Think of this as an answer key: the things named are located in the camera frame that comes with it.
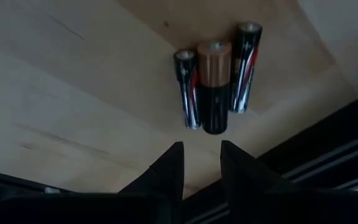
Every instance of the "battery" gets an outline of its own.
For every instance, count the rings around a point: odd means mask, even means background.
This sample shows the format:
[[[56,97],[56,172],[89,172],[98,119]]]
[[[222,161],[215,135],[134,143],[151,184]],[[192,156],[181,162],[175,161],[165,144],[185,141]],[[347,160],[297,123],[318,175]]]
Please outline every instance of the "battery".
[[[229,107],[234,113],[244,113],[247,109],[261,35],[262,26],[256,22],[237,25],[232,50]]]
[[[229,111],[230,62],[229,42],[203,42],[197,46],[201,82],[203,129],[222,134],[227,129]]]
[[[200,76],[197,69],[196,52],[182,49],[173,55],[175,72],[180,84],[180,93],[188,129],[198,129],[200,118]]]

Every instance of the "red stripe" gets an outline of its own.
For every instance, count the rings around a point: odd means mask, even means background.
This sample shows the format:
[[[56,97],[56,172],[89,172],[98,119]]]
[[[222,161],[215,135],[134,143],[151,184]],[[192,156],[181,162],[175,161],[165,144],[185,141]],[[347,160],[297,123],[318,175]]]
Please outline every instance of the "red stripe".
[[[250,61],[249,66],[246,70],[246,75],[244,76],[244,79],[242,81],[243,83],[242,83],[241,96],[246,92],[247,82],[250,77],[251,68],[254,66],[254,63],[255,63],[257,57],[258,57],[258,49],[255,49],[255,51],[251,55],[251,61]]]
[[[198,75],[197,69],[194,69],[193,72],[193,79],[191,81],[191,87],[190,87],[190,98],[191,98],[191,105],[193,106],[193,108],[195,108],[195,95],[194,95],[194,90],[197,86],[197,83],[200,81],[200,76]]]

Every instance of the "wooden surface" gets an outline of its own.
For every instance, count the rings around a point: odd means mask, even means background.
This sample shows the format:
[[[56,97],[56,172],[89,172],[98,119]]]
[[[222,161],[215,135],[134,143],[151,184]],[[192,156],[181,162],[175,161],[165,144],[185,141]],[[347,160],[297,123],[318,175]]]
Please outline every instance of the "wooden surface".
[[[258,156],[358,98],[345,2],[0,0],[0,172],[115,192],[184,141],[193,194],[220,177],[220,140]],[[186,130],[172,53],[248,19],[264,26],[250,110],[220,136]]]

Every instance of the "black pointed tip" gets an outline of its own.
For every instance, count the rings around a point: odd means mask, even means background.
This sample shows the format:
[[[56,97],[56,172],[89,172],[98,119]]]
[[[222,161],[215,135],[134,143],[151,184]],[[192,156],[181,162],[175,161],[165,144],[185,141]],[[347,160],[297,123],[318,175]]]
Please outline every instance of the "black pointed tip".
[[[255,158],[250,154],[246,153],[241,148],[237,147],[230,141],[223,140],[221,144],[221,163],[222,162],[233,162],[237,165],[243,164],[244,162],[254,161]]]
[[[183,142],[175,142],[166,150],[152,165],[154,169],[164,169],[164,167],[180,168],[173,165],[184,164],[185,150]]]

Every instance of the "black battery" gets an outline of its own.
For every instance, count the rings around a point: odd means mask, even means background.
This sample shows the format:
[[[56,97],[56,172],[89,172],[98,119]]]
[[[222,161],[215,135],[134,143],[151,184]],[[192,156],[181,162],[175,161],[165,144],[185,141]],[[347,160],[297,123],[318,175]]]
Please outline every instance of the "black battery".
[[[237,26],[230,78],[229,109],[232,112],[243,113],[247,109],[261,35],[262,26],[256,22]]]
[[[173,55],[175,71],[180,84],[180,93],[188,129],[198,129],[200,118],[200,76],[197,69],[197,55],[192,50],[179,50]]]

